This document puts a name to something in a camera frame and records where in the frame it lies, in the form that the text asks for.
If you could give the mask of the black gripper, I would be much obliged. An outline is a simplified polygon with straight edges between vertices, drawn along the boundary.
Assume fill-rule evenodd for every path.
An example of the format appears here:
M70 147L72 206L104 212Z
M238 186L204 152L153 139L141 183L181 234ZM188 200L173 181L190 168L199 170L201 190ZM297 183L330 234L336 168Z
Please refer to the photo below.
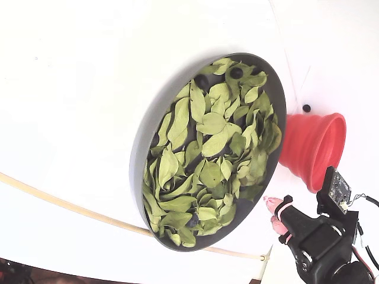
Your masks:
M265 196L264 202L279 242L288 246L295 258L301 280L333 283L338 270L351 261L355 231L328 217L311 218L301 213L289 196Z

